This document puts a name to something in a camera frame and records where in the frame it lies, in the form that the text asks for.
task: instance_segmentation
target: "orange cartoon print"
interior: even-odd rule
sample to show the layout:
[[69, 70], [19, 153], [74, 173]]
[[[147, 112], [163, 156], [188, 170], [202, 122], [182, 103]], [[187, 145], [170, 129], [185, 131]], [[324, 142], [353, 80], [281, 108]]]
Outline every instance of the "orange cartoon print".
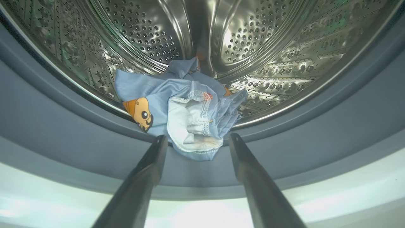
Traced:
[[224, 96], [228, 97], [228, 96], [232, 95], [232, 93], [229, 91], [229, 89], [226, 86], [224, 86], [224, 88], [225, 88], [225, 91], [226, 91]]
[[148, 132], [153, 125], [153, 116], [149, 111], [149, 102], [145, 97], [123, 103], [125, 109], [139, 127]]

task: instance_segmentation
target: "crumpled clothing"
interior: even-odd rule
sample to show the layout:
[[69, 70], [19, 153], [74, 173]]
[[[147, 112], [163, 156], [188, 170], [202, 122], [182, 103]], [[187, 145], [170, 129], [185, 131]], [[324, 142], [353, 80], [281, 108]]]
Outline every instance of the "crumpled clothing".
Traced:
[[202, 74], [197, 58], [173, 60], [161, 75], [118, 70], [115, 87], [142, 130], [166, 135], [177, 152], [196, 161], [213, 159], [248, 96]]

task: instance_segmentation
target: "metal rod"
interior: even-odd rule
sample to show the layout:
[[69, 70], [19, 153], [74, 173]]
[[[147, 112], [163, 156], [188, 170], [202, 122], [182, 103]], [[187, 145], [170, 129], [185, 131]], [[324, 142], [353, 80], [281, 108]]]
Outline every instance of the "metal rod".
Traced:
[[237, 179], [245, 187], [255, 228], [305, 228], [266, 170], [242, 138], [231, 133], [230, 151]]
[[167, 138], [158, 136], [119, 187], [93, 228], [143, 228], [152, 193], [162, 177]]

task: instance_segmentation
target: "blue fabric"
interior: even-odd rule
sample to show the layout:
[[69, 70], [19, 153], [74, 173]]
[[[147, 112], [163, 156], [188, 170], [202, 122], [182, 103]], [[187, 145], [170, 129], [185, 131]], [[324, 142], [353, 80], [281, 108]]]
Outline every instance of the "blue fabric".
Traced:
[[[117, 71], [115, 87], [122, 101], [131, 101], [146, 98], [148, 108], [153, 116], [153, 122], [147, 133], [154, 136], [166, 135], [167, 132], [168, 101], [171, 97], [201, 100], [207, 94], [210, 102], [207, 106], [209, 123], [209, 136], [221, 139], [227, 134], [232, 126], [240, 119], [237, 112], [238, 106], [246, 100], [247, 92], [238, 91], [235, 94], [229, 91], [217, 80], [200, 72], [198, 59], [173, 60], [167, 70], [157, 76], [128, 73]], [[182, 155], [196, 161], [212, 160], [217, 149], [214, 151], [184, 152], [176, 145], [173, 147]]]

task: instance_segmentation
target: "cartoon character print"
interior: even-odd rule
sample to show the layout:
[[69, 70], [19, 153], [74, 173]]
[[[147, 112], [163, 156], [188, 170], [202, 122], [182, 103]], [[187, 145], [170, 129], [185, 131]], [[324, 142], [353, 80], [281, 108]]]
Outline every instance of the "cartoon character print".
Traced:
[[228, 96], [232, 95], [232, 92], [229, 91], [229, 89], [228, 89], [226, 86], [224, 86], [224, 88], [225, 88], [225, 91], [226, 91], [226, 93], [224, 94], [224, 96], [228, 97]]
[[153, 125], [153, 116], [149, 111], [149, 102], [145, 97], [123, 103], [125, 109], [139, 127], [148, 132]]

